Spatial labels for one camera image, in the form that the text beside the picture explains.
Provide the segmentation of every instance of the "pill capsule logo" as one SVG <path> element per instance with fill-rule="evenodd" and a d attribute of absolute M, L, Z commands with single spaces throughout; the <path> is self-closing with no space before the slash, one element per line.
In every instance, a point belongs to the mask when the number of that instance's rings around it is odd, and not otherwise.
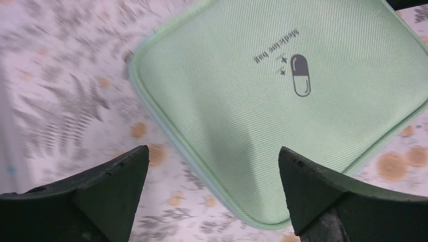
<path fill-rule="evenodd" d="M 294 92 L 299 97 L 306 97 L 310 94 L 310 78 L 307 60 L 301 54 L 291 57 L 291 73 L 293 75 Z"/>

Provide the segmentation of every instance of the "white tablecloth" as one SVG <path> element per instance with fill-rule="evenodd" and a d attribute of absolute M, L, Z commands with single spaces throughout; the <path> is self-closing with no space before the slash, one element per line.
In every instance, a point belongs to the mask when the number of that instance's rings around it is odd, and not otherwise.
<path fill-rule="evenodd" d="M 35 186 L 148 144 L 150 169 L 130 241 L 298 241 L 291 228 L 260 231 L 223 207 L 185 165 L 127 80 L 126 61 L 135 46 L 189 4 L 0 0 L 0 57 Z M 428 5 L 399 14 L 428 42 Z M 428 112 L 357 178 L 428 196 L 427 147 Z"/>

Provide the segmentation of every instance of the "fern leaf print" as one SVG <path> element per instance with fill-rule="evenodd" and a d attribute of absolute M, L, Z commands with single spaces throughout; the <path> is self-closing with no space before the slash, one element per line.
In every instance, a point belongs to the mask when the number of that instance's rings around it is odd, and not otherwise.
<path fill-rule="evenodd" d="M 428 21 L 428 4 L 415 8 L 415 23 Z"/>
<path fill-rule="evenodd" d="M 54 146 L 55 146 L 55 138 L 58 133 L 58 129 L 55 123 L 48 123 L 46 125 L 46 130 L 43 132 L 44 137 L 44 145 L 46 154 L 49 156 L 54 155 Z"/>
<path fill-rule="evenodd" d="M 109 109 L 107 101 L 98 94 L 95 83 L 90 83 L 89 92 L 86 93 L 80 80 L 72 74 L 70 76 L 74 83 L 74 93 L 57 87 L 42 86 L 58 99 L 58 103 L 21 97 L 39 116 L 15 112 L 28 126 L 24 136 L 32 154 L 53 156 L 58 146 L 59 152 L 67 155 L 71 144 L 74 145 L 75 153 L 81 153 L 89 125 L 94 119 L 102 122 L 99 108 Z"/>
<path fill-rule="evenodd" d="M 67 147 L 69 144 L 69 139 L 71 137 L 71 133 L 73 132 L 74 127 L 74 118 L 70 113 L 64 113 L 62 117 L 62 127 L 60 128 L 60 144 L 59 149 L 62 154 L 67 153 Z"/>
<path fill-rule="evenodd" d="M 33 155 L 31 154 L 31 149 L 30 147 L 28 147 L 28 145 L 24 145 L 22 153 L 24 154 L 25 158 L 28 158 L 28 159 L 34 158 Z"/>
<path fill-rule="evenodd" d="M 79 119 L 75 124 L 75 132 L 74 132 L 74 142 L 77 147 L 81 147 L 83 145 L 83 132 L 88 128 L 90 123 L 90 114 L 87 112 L 83 112 L 79 115 Z"/>

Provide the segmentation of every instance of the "mint green pouch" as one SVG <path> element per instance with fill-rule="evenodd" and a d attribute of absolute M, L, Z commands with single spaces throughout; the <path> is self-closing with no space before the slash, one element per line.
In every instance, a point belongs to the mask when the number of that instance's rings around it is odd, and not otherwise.
<path fill-rule="evenodd" d="M 260 229 L 290 224 L 282 146 L 352 175 L 428 98 L 427 47 L 382 0 L 199 1 L 129 71 L 196 175 Z"/>

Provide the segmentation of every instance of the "dark green object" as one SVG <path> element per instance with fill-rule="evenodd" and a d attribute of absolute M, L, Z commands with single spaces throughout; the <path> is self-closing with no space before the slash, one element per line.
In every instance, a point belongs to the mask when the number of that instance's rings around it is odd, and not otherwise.
<path fill-rule="evenodd" d="M 428 241 L 428 198 L 378 188 L 283 147 L 279 168 L 302 242 Z"/>
<path fill-rule="evenodd" d="M 394 10 L 412 8 L 415 6 L 427 4 L 427 0 L 386 0 Z"/>
<path fill-rule="evenodd" d="M 0 195 L 2 241 L 127 242 L 148 147 L 24 194 Z"/>

